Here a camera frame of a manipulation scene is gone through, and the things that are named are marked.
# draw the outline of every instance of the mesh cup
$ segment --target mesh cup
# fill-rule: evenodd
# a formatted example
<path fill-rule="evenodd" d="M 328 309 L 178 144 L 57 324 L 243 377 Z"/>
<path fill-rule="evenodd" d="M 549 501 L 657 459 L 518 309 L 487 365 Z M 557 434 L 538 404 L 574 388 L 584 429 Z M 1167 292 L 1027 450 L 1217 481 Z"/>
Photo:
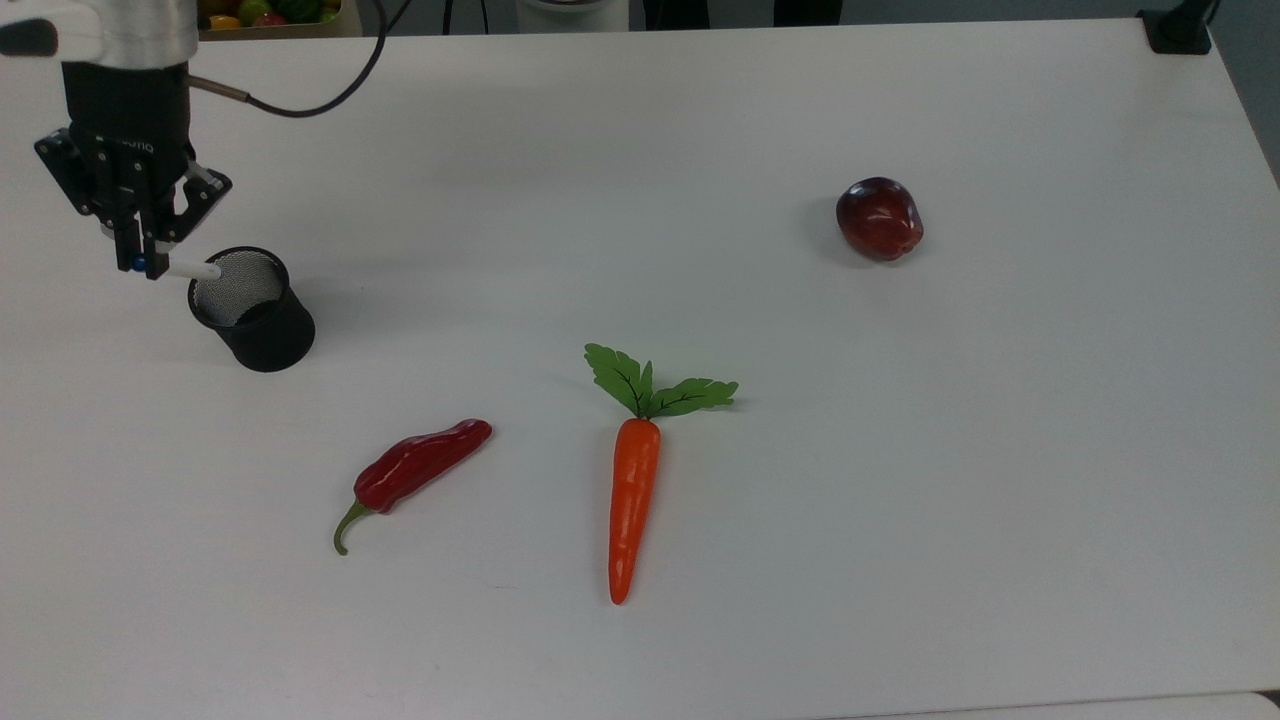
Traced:
<path fill-rule="evenodd" d="M 315 322 L 289 288 L 289 273 L 279 258 L 260 247 L 232 247 L 207 263 L 218 265 L 221 277 L 191 281 L 187 305 L 241 365 L 274 373 L 311 350 Z"/>

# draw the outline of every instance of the chili pepper stem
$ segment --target chili pepper stem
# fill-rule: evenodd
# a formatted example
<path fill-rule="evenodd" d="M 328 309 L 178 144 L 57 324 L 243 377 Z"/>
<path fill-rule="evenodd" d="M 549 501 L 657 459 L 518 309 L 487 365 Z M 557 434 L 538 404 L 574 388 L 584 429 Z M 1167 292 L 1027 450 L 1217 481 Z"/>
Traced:
<path fill-rule="evenodd" d="M 342 533 L 347 529 L 347 525 L 356 521 L 356 518 L 362 518 L 369 515 L 372 510 L 365 507 L 357 500 L 351 503 L 351 510 L 343 516 L 342 521 L 338 523 L 338 529 L 333 532 L 333 548 L 338 551 L 338 555 L 347 555 L 347 547 L 342 544 Z"/>

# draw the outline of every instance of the green leaf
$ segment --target green leaf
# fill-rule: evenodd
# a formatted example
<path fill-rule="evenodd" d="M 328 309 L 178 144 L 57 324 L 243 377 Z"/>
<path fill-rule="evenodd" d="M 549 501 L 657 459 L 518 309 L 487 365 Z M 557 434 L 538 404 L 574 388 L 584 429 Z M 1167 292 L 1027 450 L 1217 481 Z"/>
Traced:
<path fill-rule="evenodd" d="M 640 373 L 640 415 L 641 418 L 649 416 L 649 400 L 653 398 L 653 363 L 645 363 L 644 370 Z"/>
<path fill-rule="evenodd" d="M 595 384 L 637 418 L 644 416 L 649 396 L 653 395 L 652 364 L 641 372 L 640 363 L 627 354 L 595 343 L 586 346 L 586 363 L 595 370 Z"/>
<path fill-rule="evenodd" d="M 687 415 L 718 405 L 732 405 L 737 383 L 722 383 L 707 378 L 689 378 L 676 387 L 659 389 L 649 400 L 649 418 Z"/>

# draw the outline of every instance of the red apple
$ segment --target red apple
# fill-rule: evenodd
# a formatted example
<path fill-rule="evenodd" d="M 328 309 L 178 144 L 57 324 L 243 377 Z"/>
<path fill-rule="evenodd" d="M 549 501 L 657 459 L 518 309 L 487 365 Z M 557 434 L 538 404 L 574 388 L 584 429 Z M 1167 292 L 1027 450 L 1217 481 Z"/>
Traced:
<path fill-rule="evenodd" d="M 897 260 L 924 237 L 911 193 L 888 178 L 854 183 L 836 202 L 836 222 L 849 245 L 872 260 Z"/>
<path fill-rule="evenodd" d="M 289 24 L 289 20 L 284 19 L 284 15 L 279 13 L 262 13 L 261 15 L 253 18 L 253 27 L 275 27 L 287 24 Z"/>

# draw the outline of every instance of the orange carrot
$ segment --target orange carrot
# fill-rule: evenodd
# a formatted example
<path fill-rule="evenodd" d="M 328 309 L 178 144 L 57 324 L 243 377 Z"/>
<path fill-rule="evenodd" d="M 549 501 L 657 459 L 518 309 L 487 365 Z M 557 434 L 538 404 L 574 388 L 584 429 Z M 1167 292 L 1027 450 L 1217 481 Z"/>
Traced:
<path fill-rule="evenodd" d="M 622 605 L 631 592 L 653 482 L 658 477 L 660 446 L 662 432 L 644 418 L 631 418 L 618 428 L 618 442 L 613 446 L 613 498 L 609 501 L 609 598 L 613 605 Z"/>
<path fill-rule="evenodd" d="M 622 605 L 631 592 L 631 577 L 658 477 L 662 432 L 650 419 L 732 405 L 737 383 L 689 378 L 654 392 L 653 363 L 645 363 L 641 369 L 640 363 L 625 354 L 599 345 L 586 346 L 586 361 L 595 370 L 595 384 L 635 414 L 618 428 L 609 502 L 609 598 L 613 605 Z"/>

